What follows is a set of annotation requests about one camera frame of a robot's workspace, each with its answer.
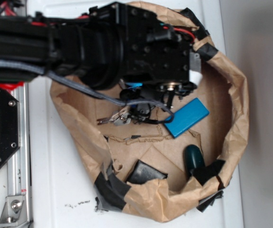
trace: screw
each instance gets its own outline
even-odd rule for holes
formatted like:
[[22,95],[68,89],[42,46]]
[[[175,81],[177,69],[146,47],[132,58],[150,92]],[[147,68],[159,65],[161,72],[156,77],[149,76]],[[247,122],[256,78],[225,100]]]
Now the screw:
[[131,48],[132,48],[132,50],[134,50],[134,51],[137,51],[137,50],[138,50],[138,46],[137,46],[136,44],[133,44],[133,45],[131,46]]
[[10,217],[7,217],[7,218],[5,219],[5,221],[6,221],[6,223],[12,223],[14,220],[13,220],[13,217],[10,216]]
[[22,207],[22,203],[19,200],[14,200],[11,203],[11,207],[13,210],[19,210]]
[[173,91],[174,89],[175,89],[175,88],[174,88],[173,86],[171,86],[171,85],[170,85],[169,87],[167,87],[167,90],[168,90],[168,91]]
[[144,51],[145,51],[145,53],[149,53],[149,52],[150,52],[150,47],[149,47],[149,46],[146,46],[146,47],[144,48]]
[[184,71],[187,71],[187,70],[188,70],[188,65],[184,65],[184,66],[183,66],[183,70],[184,70]]
[[132,9],[132,10],[131,10],[131,14],[132,14],[133,16],[136,16],[136,15],[137,15],[137,9]]
[[143,17],[144,17],[145,19],[149,18],[149,13],[148,13],[148,12],[144,12]]
[[10,107],[14,107],[16,105],[16,102],[15,101],[9,101],[9,106]]
[[168,53],[168,52],[169,52],[169,47],[165,47],[165,48],[163,49],[163,51],[164,51],[165,53]]
[[188,55],[188,51],[187,50],[183,51],[183,55],[187,56]]

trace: brown paper bag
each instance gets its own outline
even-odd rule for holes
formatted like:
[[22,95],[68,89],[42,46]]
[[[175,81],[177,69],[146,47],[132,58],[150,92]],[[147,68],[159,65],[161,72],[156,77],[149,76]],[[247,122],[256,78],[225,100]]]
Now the brown paper bag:
[[[180,14],[140,1],[130,5],[153,11],[164,23],[187,27],[196,34],[193,48],[203,60],[204,78],[190,96],[174,100],[172,111],[198,97],[210,111],[209,116],[173,139],[162,125],[97,125],[97,119],[110,116],[120,107],[58,83],[52,84],[50,93],[63,123],[71,132],[102,208],[166,222],[197,207],[199,201],[229,184],[247,145],[247,81],[243,73],[214,48],[210,36],[189,9]],[[104,91],[113,97],[118,97],[119,92],[119,86]],[[167,117],[161,110],[154,115],[157,119]],[[132,135],[141,137],[130,139]],[[190,144],[201,148],[206,167],[188,178],[183,150]],[[125,183],[139,159],[168,173],[168,178],[142,185]]]

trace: blue block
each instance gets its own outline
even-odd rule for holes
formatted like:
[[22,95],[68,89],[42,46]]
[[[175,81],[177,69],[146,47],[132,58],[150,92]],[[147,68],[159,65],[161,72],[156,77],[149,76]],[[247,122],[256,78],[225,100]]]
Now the blue block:
[[175,118],[171,123],[165,123],[165,127],[174,138],[183,134],[197,122],[208,116],[209,111],[202,102],[195,98],[187,105],[175,112]]

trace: black cable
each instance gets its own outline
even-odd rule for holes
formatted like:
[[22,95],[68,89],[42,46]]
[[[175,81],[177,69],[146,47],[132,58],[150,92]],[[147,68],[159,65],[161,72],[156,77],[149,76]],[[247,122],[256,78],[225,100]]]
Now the black cable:
[[[45,73],[44,67],[35,66],[35,65],[31,65],[31,64],[27,64],[27,63],[23,63],[23,62],[18,62],[18,61],[10,61],[10,60],[2,60],[2,59],[0,59],[0,68],[25,70],[25,71],[36,73],[38,75],[44,75],[44,73]],[[93,96],[93,97],[99,98],[99,99],[105,99],[109,102],[112,102],[112,103],[118,105],[118,106],[124,107],[124,106],[132,106],[132,105],[137,105],[137,104],[138,105],[139,104],[150,104],[150,105],[157,106],[170,114],[169,120],[159,121],[159,123],[170,123],[170,122],[172,122],[172,120],[174,119],[174,116],[175,116],[175,114],[160,101],[156,101],[153,99],[134,99],[134,100],[130,100],[130,101],[123,101],[123,100],[116,99],[116,98],[110,97],[108,95],[99,93],[99,92],[97,92],[85,85],[81,85],[81,84],[74,82],[72,80],[69,80],[65,77],[58,76],[52,71],[48,71],[45,76],[51,78],[53,81],[56,81],[64,86],[68,86],[72,89],[75,89],[83,94],[87,94],[87,95],[90,95],[90,96]]]

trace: wall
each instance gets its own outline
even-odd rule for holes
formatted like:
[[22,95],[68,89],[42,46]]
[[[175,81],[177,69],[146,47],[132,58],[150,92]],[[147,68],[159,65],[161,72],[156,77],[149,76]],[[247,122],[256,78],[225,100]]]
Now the wall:
[[226,53],[249,80],[250,137],[240,165],[246,228],[273,227],[273,1],[220,0]]

